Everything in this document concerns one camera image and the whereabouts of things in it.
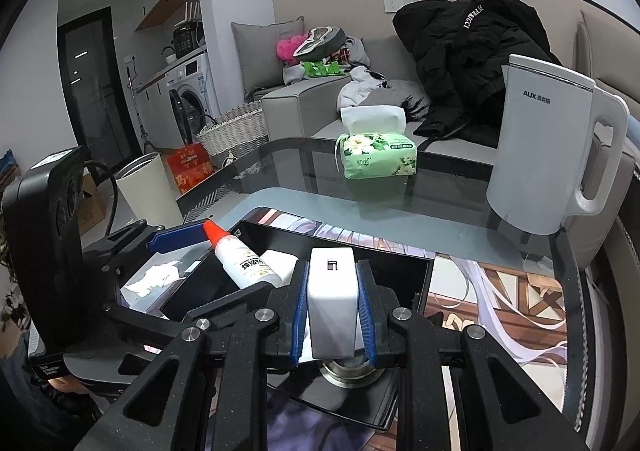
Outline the person's left hand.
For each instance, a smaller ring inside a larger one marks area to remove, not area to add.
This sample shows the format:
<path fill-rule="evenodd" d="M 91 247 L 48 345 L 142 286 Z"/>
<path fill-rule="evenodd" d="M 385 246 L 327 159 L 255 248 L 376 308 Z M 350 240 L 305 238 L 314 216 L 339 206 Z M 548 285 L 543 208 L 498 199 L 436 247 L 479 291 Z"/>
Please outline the person's left hand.
<path fill-rule="evenodd" d="M 88 395 L 88 388 L 78 381 L 74 375 L 65 375 L 49 379 L 49 384 L 61 393 L 78 393 L 78 395 Z"/>

